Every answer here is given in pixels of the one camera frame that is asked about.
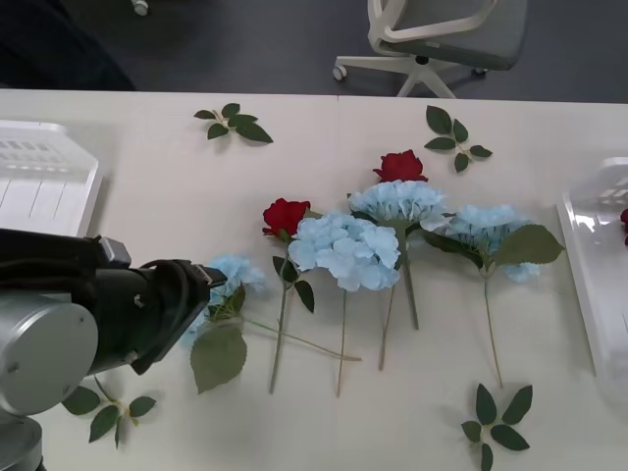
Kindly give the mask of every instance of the loose leaf cluster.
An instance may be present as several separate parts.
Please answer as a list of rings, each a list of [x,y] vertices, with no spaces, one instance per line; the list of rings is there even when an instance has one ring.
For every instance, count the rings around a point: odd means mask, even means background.
[[[267,144],[273,142],[272,137],[257,124],[256,117],[242,115],[239,112],[239,105],[237,103],[226,105],[221,113],[217,111],[200,110],[196,112],[194,118],[217,122],[211,125],[207,131],[207,139],[209,140],[226,135],[230,131],[235,131],[248,140],[265,142]]]
[[[436,106],[428,106],[426,111],[428,126],[436,134],[441,137],[435,137],[425,144],[426,149],[449,151],[456,147],[458,153],[453,162],[455,171],[459,174],[464,171],[471,160],[471,156],[488,158],[493,155],[489,149],[481,145],[472,145],[468,150],[462,147],[462,144],[469,138],[469,131],[458,120],[451,121],[451,116],[447,111]]]
[[[96,386],[105,396],[105,403],[109,403],[109,405],[100,409],[93,418],[89,426],[89,442],[92,443],[104,437],[115,427],[114,441],[117,448],[127,419],[131,419],[134,425],[137,425],[137,418],[148,413],[154,407],[156,401],[152,397],[142,395],[134,399],[129,407],[126,407],[105,391],[98,378],[94,376],[94,379],[96,380]],[[79,386],[62,404],[73,415],[85,415],[103,405],[103,401],[96,392]]]
[[[243,286],[237,288],[220,306],[210,306],[207,329],[196,338],[189,362],[198,393],[228,383],[246,363],[246,342],[238,318],[246,299]]]
[[[491,437],[498,444],[512,451],[523,451],[530,446],[512,426],[521,422],[532,405],[532,386],[526,386],[517,392],[510,405],[497,420],[497,406],[491,393],[482,385],[478,386],[475,411],[478,422],[470,420],[461,424],[464,435],[473,444],[482,444],[482,461],[480,469],[491,471],[493,467],[493,451],[483,440],[483,432],[490,431]]]

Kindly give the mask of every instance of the light blue hydrangea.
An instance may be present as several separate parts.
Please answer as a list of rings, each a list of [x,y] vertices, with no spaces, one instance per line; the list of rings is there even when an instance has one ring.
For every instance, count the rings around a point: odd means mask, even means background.
[[[462,207],[445,228],[445,236],[460,240],[471,247],[494,254],[501,243],[522,226],[533,224],[512,206],[500,205],[493,208],[478,208],[473,205]],[[514,282],[523,283],[541,273],[534,263],[505,265],[504,273]]]
[[[304,219],[288,247],[299,270],[326,268],[347,291],[392,287],[399,253],[393,229],[340,213]]]
[[[219,306],[225,299],[234,294],[240,285],[261,291],[264,288],[264,273],[251,264],[247,257],[225,254],[214,258],[208,267],[216,268],[227,277],[227,282],[221,287],[211,290],[210,306]],[[183,335],[183,343],[191,345],[198,331],[207,322],[207,309],[201,312]]]
[[[445,194],[425,182],[378,183],[349,196],[351,211],[368,214],[378,222],[405,220],[421,223],[426,231],[444,226]]]
[[[227,277],[227,282],[219,288],[212,289],[210,306],[218,306],[231,296],[240,285],[260,291],[264,287],[264,274],[259,268],[253,267],[247,257],[241,255],[221,255],[209,262],[208,267],[216,268]]]

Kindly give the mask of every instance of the white tray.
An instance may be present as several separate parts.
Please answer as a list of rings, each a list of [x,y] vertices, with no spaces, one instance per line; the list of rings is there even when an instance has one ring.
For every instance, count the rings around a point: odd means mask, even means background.
[[[64,127],[0,121],[0,227],[84,236],[101,180]]]
[[[613,402],[628,406],[628,158],[564,194],[558,215],[565,236],[596,374]]]

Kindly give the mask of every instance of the gray floor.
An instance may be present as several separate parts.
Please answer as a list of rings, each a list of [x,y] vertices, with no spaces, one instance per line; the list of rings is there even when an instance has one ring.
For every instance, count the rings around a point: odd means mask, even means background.
[[[359,70],[332,78],[337,55],[373,55],[366,0],[149,2],[141,18],[130,0],[65,0],[141,90],[392,96],[402,83]],[[513,70],[446,81],[460,98],[626,103],[626,18],[625,0],[530,0]]]

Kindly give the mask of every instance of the red flower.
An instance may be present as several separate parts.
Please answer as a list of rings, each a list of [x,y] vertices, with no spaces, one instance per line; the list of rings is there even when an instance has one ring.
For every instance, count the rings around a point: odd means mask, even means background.
[[[400,154],[388,154],[382,157],[382,169],[373,169],[380,176],[382,182],[426,182],[428,179],[421,175],[423,164],[411,150]]]
[[[262,231],[266,236],[276,236],[282,238],[282,229],[289,236],[296,234],[298,223],[305,216],[305,211],[310,209],[309,201],[285,201],[283,198],[278,199],[271,207],[264,211],[264,221],[270,228],[264,228]]]

